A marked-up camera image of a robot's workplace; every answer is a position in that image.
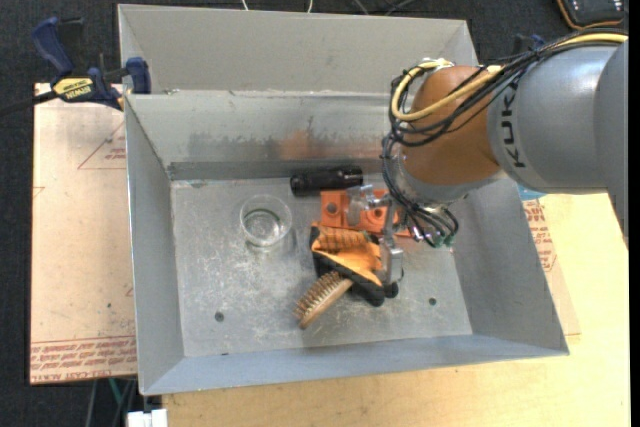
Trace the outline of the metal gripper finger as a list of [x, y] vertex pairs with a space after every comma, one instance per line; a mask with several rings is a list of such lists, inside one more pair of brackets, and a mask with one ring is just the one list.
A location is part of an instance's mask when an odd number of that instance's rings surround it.
[[347, 189], [347, 222], [357, 225], [361, 221], [361, 213], [375, 206], [375, 194], [372, 185], [354, 186]]
[[381, 263], [383, 283], [385, 285], [399, 282], [403, 278], [404, 250], [401, 248], [382, 248]]

